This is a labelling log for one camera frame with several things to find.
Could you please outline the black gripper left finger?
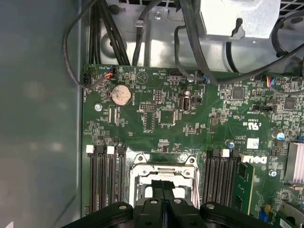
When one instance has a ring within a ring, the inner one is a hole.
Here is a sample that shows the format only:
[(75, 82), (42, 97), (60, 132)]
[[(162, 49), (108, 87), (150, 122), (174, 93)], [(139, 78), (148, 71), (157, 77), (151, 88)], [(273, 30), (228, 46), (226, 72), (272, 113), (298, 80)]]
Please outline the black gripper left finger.
[(65, 225), (66, 228), (161, 228), (163, 181), (152, 181), (152, 197), (140, 199), (132, 207), (116, 202)]

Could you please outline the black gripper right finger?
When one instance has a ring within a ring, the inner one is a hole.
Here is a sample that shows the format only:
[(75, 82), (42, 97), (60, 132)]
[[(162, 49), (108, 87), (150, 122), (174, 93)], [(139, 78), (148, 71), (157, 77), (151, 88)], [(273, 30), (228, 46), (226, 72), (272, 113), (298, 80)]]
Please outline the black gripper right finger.
[(200, 208), (186, 200), (176, 198), (171, 181), (163, 182), (163, 198), (169, 207), (171, 228), (287, 228), (289, 223), (282, 218), (276, 224), (268, 224), (238, 210), (215, 202), (206, 202)]

